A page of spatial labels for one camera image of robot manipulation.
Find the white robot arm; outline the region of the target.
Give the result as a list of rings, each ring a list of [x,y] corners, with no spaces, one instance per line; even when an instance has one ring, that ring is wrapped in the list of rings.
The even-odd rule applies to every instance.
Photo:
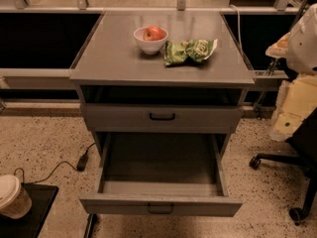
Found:
[[[317,108],[317,4],[313,4],[265,54],[286,59],[287,67],[298,73],[291,82],[284,81],[276,99],[270,136],[285,141]]]

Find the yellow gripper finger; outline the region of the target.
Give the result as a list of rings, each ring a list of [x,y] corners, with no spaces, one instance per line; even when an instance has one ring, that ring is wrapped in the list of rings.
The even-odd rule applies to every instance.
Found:
[[[276,43],[266,49],[265,54],[274,59],[285,59],[289,36],[290,33],[283,35]]]
[[[299,75],[291,82],[284,80],[275,105],[269,135],[275,141],[285,141],[317,108],[317,77]]]

